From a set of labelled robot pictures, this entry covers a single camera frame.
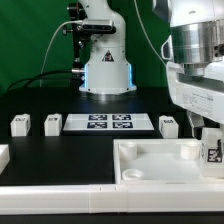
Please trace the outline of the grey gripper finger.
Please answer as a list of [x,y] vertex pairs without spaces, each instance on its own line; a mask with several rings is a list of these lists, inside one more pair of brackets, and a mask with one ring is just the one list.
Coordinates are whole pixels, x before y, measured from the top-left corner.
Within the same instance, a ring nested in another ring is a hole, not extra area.
[[201,115],[188,111],[187,118],[191,126],[192,136],[198,140],[202,136],[202,128],[204,127],[204,119]]

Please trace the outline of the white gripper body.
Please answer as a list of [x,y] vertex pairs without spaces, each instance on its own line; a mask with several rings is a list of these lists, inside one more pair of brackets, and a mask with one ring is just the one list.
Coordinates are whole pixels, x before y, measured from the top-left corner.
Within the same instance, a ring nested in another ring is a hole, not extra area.
[[166,64],[168,89],[174,104],[224,125],[224,83],[184,74],[180,64]]

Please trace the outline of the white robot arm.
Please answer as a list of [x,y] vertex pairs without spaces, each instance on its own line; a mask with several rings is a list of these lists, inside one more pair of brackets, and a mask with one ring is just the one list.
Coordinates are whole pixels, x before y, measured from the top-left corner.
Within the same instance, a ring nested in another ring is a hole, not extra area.
[[[87,14],[81,28],[93,34],[80,90],[103,97],[135,90],[123,17],[108,0],[79,2]],[[172,102],[190,112],[193,124],[217,122],[224,138],[224,0],[152,0],[152,9],[170,25],[161,54]]]

